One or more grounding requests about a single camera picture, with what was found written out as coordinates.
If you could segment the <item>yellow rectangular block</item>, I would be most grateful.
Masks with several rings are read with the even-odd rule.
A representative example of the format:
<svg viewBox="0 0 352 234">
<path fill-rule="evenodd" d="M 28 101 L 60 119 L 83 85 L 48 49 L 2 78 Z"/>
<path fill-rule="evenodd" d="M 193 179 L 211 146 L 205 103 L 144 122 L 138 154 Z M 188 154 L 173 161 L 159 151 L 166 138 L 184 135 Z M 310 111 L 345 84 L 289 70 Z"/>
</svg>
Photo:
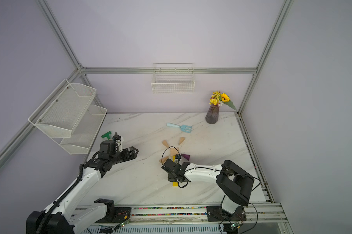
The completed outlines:
<svg viewBox="0 0 352 234">
<path fill-rule="evenodd" d="M 179 159 L 177 159 L 176 156 L 173 156 L 173 162 L 178 164 L 179 163 Z M 173 182 L 173 187 L 178 187 L 178 183 L 177 182 Z"/>
</svg>

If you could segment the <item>purple triangle block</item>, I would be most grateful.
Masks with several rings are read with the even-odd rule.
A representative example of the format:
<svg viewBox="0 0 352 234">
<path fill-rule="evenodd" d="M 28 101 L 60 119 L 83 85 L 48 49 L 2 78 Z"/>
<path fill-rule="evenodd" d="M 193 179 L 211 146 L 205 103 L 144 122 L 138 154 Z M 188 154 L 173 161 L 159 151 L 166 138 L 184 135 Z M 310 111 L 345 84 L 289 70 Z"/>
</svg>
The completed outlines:
<svg viewBox="0 0 352 234">
<path fill-rule="evenodd" d="M 188 154 L 181 154 L 181 156 L 188 161 L 190 160 L 190 155 Z"/>
</svg>

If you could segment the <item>natural wooden wedge block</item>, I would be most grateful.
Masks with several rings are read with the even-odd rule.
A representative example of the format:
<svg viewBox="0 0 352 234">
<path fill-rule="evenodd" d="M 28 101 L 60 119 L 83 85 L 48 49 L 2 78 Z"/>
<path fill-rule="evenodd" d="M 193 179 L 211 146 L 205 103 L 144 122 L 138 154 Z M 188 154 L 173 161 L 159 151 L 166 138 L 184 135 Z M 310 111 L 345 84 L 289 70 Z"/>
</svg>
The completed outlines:
<svg viewBox="0 0 352 234">
<path fill-rule="evenodd" d="M 160 159 L 159 162 L 160 162 L 161 164 L 164 164 L 167 159 L 169 159 L 169 157 L 164 157 L 164 158 Z"/>
</svg>

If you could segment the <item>natural wooden square block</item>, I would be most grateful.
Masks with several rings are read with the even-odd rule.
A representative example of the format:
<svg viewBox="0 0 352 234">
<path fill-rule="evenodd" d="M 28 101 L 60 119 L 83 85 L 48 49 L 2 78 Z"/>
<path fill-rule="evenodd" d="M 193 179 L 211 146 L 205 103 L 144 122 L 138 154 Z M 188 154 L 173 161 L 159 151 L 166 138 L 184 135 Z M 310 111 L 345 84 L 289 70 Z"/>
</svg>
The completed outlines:
<svg viewBox="0 0 352 234">
<path fill-rule="evenodd" d="M 176 156 L 176 155 L 180 155 L 179 153 L 179 149 L 178 148 L 175 148 L 175 147 L 171 147 L 169 149 L 169 152 L 170 152 L 170 156 Z"/>
</svg>

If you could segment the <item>natural wooden triangle block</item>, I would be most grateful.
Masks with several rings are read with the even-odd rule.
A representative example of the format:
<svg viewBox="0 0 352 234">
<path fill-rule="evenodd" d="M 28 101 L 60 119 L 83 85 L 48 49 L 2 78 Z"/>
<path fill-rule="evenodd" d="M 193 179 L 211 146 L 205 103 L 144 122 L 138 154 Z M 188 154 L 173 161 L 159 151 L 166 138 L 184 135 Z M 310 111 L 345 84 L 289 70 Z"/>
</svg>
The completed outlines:
<svg viewBox="0 0 352 234">
<path fill-rule="evenodd" d="M 170 147 L 166 140 L 163 140 L 163 141 L 162 141 L 162 144 L 163 144 L 166 148 Z"/>
</svg>

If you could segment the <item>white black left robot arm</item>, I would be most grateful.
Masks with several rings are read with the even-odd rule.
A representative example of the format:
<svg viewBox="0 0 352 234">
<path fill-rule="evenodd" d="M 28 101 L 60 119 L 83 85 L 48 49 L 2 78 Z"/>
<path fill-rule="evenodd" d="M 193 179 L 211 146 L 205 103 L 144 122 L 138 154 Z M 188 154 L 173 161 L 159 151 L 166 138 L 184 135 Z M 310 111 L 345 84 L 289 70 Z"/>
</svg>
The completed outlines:
<svg viewBox="0 0 352 234">
<path fill-rule="evenodd" d="M 97 221 L 127 220 L 130 211 L 117 209 L 110 199 L 97 199 L 78 215 L 76 207 L 93 186 L 104 177 L 113 165 L 137 158 L 138 149 L 130 147 L 119 151 L 115 148 L 96 152 L 79 166 L 79 175 L 73 183 L 42 211 L 34 211 L 26 221 L 28 234 L 80 234 Z"/>
</svg>

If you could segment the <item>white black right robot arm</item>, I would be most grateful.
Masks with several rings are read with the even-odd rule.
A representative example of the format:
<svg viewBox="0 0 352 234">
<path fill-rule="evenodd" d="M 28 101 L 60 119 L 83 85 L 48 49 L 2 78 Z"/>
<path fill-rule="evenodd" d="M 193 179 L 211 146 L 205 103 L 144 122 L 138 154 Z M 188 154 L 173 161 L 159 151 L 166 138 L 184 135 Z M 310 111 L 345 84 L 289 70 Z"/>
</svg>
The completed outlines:
<svg viewBox="0 0 352 234">
<path fill-rule="evenodd" d="M 224 193 L 219 206 L 207 206 L 208 221 L 247 220 L 244 207 L 249 205 L 255 178 L 230 160 L 221 165 L 207 166 L 190 162 L 178 164 L 167 159 L 162 169 L 170 182 L 208 182 L 216 184 Z"/>
</svg>

